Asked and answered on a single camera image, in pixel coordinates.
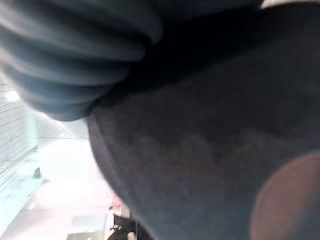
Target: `dark gray fabric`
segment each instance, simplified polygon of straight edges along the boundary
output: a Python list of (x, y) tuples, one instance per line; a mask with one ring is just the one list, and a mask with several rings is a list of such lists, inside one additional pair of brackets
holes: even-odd
[(29, 105), (60, 121), (76, 120), (128, 76), (164, 26), (260, 2), (1, 0), (0, 64)]
[[(319, 13), (297, 4), (179, 25), (95, 106), (96, 161), (156, 240), (257, 240), (258, 192), (319, 151)], [(276, 240), (320, 237), (319, 176), (306, 196), (316, 204)]]

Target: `bright light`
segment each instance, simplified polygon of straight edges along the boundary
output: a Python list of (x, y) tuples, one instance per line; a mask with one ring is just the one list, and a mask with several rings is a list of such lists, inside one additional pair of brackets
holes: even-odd
[(5, 98), (10, 101), (18, 101), (20, 99), (20, 96), (18, 93), (14, 92), (14, 91), (10, 91), (9, 93), (7, 93), (6, 95), (4, 95)]
[(36, 205), (33, 203), (33, 204), (31, 204), (30, 206), (29, 206), (29, 210), (32, 210), (32, 209), (34, 209), (36, 207)]

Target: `blurry background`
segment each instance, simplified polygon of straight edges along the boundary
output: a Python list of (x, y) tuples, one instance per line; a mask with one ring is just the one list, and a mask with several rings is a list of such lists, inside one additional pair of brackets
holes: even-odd
[(113, 196), (85, 120), (33, 111), (0, 76), (0, 240), (106, 239)]

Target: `tiled wall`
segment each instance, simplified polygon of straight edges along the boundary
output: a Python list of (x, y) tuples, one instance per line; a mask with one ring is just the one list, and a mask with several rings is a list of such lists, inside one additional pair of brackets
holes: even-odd
[(27, 109), (0, 77), (0, 167), (14, 162), (32, 146), (28, 137)]
[(42, 183), (32, 111), (0, 74), (0, 235)]

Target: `floor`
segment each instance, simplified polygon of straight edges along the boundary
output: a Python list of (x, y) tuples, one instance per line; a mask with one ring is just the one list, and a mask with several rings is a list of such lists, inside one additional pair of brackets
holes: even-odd
[(45, 181), (0, 240), (66, 240), (72, 233), (107, 234), (114, 193), (94, 162), (88, 140), (42, 139), (40, 143), (37, 156)]

